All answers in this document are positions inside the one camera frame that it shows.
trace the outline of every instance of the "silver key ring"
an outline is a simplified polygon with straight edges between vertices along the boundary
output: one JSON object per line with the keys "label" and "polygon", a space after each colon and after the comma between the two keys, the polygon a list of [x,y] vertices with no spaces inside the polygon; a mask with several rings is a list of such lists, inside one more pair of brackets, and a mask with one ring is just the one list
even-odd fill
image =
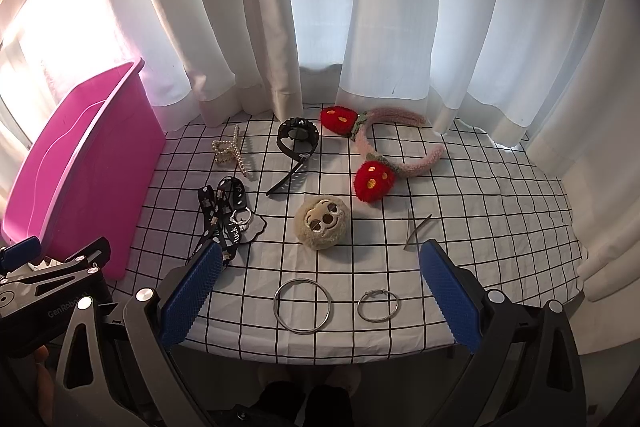
{"label": "silver key ring", "polygon": [[[311,283],[312,285],[320,288],[322,290],[322,293],[324,293],[324,296],[326,297],[326,315],[324,317],[324,320],[319,325],[317,325],[315,328],[313,328],[311,330],[297,330],[295,328],[290,327],[289,325],[285,324],[285,322],[282,320],[282,318],[280,318],[280,314],[278,313],[278,298],[280,297],[280,292],[282,292],[282,290],[286,286],[288,286],[288,285],[290,285],[290,284],[292,284],[294,282],[308,282],[308,283]],[[279,324],[283,328],[285,328],[286,330],[291,331],[291,333],[297,333],[298,335],[309,335],[311,333],[315,333],[316,331],[318,331],[329,320],[329,317],[331,315],[331,305],[332,305],[332,303],[333,303],[333,301],[331,299],[331,295],[329,295],[329,292],[326,290],[326,288],[324,288],[324,286],[322,286],[321,284],[317,283],[313,279],[291,279],[291,280],[287,281],[286,283],[282,284],[280,286],[280,288],[278,288],[276,290],[276,293],[273,296],[273,314],[276,316],[276,319],[279,322]]]}
{"label": "silver key ring", "polygon": [[[236,219],[236,214],[238,212],[248,212],[249,217],[247,217],[245,220],[242,220],[242,219],[238,220]],[[251,209],[248,206],[246,206],[240,211],[234,210],[231,213],[231,217],[229,217],[229,221],[231,221],[234,225],[242,226],[242,225],[248,225],[251,222],[253,217],[254,217],[254,213],[251,211]]]}
{"label": "silver key ring", "polygon": [[[380,295],[381,293],[389,295],[390,297],[393,297],[396,300],[396,307],[393,309],[393,311],[391,311],[391,313],[389,313],[386,317],[382,317],[380,319],[370,319],[364,316],[364,314],[362,313],[360,307],[362,306],[363,302],[368,298],[368,297],[374,297],[376,295]],[[360,297],[360,300],[358,301],[358,305],[356,306],[356,310],[358,311],[358,315],[363,318],[364,320],[366,320],[367,322],[385,322],[385,321],[389,321],[391,320],[391,318],[393,318],[394,315],[396,315],[398,313],[398,308],[400,307],[400,299],[398,298],[398,296],[393,293],[390,292],[389,290],[370,290],[368,292],[364,292],[364,295],[362,297]]]}

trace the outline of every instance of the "checkered tablecloth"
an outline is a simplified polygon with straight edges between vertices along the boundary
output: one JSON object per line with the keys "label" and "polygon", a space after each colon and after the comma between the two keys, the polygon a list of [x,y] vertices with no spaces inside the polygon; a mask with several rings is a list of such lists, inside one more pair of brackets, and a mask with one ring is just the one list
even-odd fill
{"label": "checkered tablecloth", "polygon": [[[485,288],[500,288],[513,301],[532,305],[551,298],[565,302],[578,293],[580,248],[564,188],[531,165],[522,147],[501,148],[458,120],[444,137],[428,127],[376,124],[371,139],[385,155],[421,158],[444,142],[447,157],[430,174],[397,180],[382,201],[366,204],[353,196],[352,186],[362,159],[353,142],[321,127],[320,110],[320,105],[305,107],[303,115],[321,133],[316,154],[271,198],[265,192],[292,166],[277,148],[279,122],[273,115],[238,114],[217,128],[197,119],[168,133],[126,276],[113,285],[114,299],[156,286],[185,263],[202,233],[196,190],[216,187],[234,173],[268,225],[220,275],[191,328],[188,346],[265,362],[351,363],[452,344],[420,276],[415,241],[404,249],[408,228],[429,214],[437,219],[420,229],[418,242],[437,239],[453,262],[472,270]],[[213,164],[211,141],[231,136],[236,123],[251,180],[236,171],[235,163]],[[297,241],[292,222],[312,194],[340,196],[352,213],[347,236],[319,253]],[[312,335],[284,330],[271,309],[276,289],[296,277],[318,281],[334,300],[329,322]],[[372,289],[388,289],[401,299],[391,321],[370,323],[356,313],[356,302]],[[324,318],[326,302],[313,285],[292,285],[282,297],[280,314],[291,327],[312,328]],[[383,296],[373,300],[363,306],[367,316],[388,314],[392,302]]]}

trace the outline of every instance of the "strawberry headband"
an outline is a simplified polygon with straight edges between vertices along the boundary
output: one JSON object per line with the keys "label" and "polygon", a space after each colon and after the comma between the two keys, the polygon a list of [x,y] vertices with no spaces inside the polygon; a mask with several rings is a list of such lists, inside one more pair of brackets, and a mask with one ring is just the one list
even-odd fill
{"label": "strawberry headband", "polygon": [[426,120],[419,114],[394,107],[380,107],[357,114],[354,110],[334,105],[320,113],[320,122],[335,134],[354,140],[358,153],[365,162],[356,172],[353,188],[361,201],[376,201],[385,196],[396,176],[410,178],[424,174],[445,152],[443,145],[436,145],[425,158],[411,163],[392,162],[369,143],[367,129],[374,123],[401,123],[422,127]]}

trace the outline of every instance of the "pink storage box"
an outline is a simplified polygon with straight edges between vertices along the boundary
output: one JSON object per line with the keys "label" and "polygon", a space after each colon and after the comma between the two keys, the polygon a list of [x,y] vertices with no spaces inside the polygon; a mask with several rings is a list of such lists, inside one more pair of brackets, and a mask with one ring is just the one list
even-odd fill
{"label": "pink storage box", "polygon": [[13,245],[31,235],[63,261],[103,235],[104,267],[121,279],[164,133],[128,62],[77,85],[53,112],[24,161],[2,221]]}

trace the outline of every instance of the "black pants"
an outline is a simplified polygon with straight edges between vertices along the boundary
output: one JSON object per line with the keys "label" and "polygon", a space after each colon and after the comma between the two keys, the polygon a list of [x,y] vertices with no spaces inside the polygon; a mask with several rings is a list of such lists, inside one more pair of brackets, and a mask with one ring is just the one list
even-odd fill
{"label": "black pants", "polygon": [[[264,388],[251,409],[295,422],[305,394],[292,382],[273,382]],[[349,394],[340,387],[318,385],[306,401],[304,427],[353,427]]]}

